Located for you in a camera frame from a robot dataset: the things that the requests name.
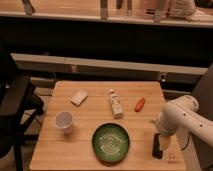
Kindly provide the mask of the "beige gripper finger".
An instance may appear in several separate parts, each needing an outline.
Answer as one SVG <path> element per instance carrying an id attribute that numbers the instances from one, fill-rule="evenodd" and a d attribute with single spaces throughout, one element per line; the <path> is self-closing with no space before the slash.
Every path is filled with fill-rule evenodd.
<path id="1" fill-rule="evenodd" d="M 161 150 L 166 150 L 170 145 L 171 137 L 170 136 L 159 136 L 159 144 Z"/>

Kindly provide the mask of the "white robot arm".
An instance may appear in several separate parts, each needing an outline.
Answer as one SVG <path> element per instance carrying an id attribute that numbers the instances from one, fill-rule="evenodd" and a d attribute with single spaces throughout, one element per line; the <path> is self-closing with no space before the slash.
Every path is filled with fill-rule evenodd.
<path id="1" fill-rule="evenodd" d="M 200 116 L 198 109 L 199 103 L 191 95 L 167 101 L 155 119 L 156 130 L 161 136 L 167 137 L 183 127 L 213 147 L 213 121 Z"/>

